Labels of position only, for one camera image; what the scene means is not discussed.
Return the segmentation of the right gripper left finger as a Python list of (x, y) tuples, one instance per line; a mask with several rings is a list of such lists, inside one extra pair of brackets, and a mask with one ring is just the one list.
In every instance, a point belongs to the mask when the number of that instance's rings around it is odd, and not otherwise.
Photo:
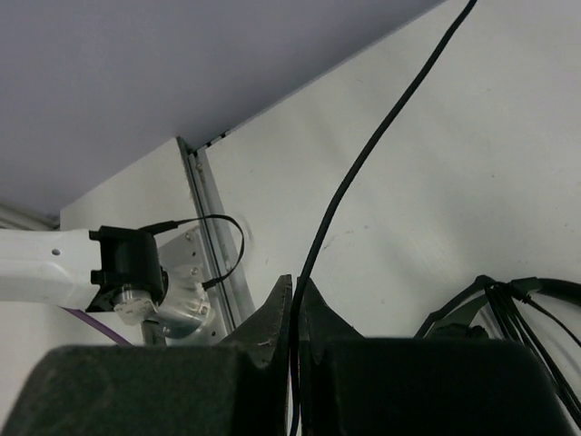
[(221, 341), (230, 435), (287, 433), (292, 282), (282, 275), (264, 304)]

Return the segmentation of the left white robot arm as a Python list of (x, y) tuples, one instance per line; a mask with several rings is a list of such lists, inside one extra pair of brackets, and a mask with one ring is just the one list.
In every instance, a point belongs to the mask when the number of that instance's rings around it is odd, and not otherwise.
[(1, 231), (1, 300), (111, 312), (117, 295), (166, 294), (157, 244), (141, 230)]

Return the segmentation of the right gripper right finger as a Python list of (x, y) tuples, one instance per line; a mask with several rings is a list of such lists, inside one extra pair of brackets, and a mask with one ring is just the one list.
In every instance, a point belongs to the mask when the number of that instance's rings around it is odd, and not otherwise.
[(331, 346), (360, 340), (350, 324), (308, 281), (299, 314), (300, 430), (303, 435), (339, 435), (339, 379)]

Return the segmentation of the black on-ear headphones with cable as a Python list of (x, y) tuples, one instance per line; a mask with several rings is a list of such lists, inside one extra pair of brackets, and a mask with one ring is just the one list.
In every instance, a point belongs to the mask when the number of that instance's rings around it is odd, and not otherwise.
[(320, 225), (311, 243), (305, 262), (301, 268), (297, 285), (293, 294), (292, 304), (290, 308), (290, 386), (292, 399), (292, 415), (290, 421), (289, 435), (295, 436), (299, 430), (300, 423), (300, 370), (299, 370), (299, 315), (300, 306), (303, 300), (304, 293), (307, 288), (310, 275), (313, 271), (314, 265), (322, 249), (327, 232), (330, 228), (332, 219), (337, 212), (340, 203), (350, 188), (350, 185), (355, 180), (357, 174), (363, 167), (371, 155), (374, 148), (379, 143), (379, 140), (387, 132), (396, 118), (399, 116), (403, 108), (407, 105), (414, 93), (417, 92), (420, 85), (424, 82), (437, 60), (440, 58), (453, 35), (460, 28), (462, 23), (469, 16), (475, 5), (476, 0), (469, 0), (466, 6), (461, 10), (455, 20), (448, 27), (443, 34), (433, 52), (428, 57), (426, 63), (423, 64), (417, 75), (405, 89), (401, 97), (390, 109), (385, 118), (381, 121), (377, 129), (373, 132), (369, 140), (365, 143), (357, 158), (350, 166), (344, 178), (341, 180), (336, 192), (331, 197), (330, 203), (327, 206), (325, 213), (321, 219)]

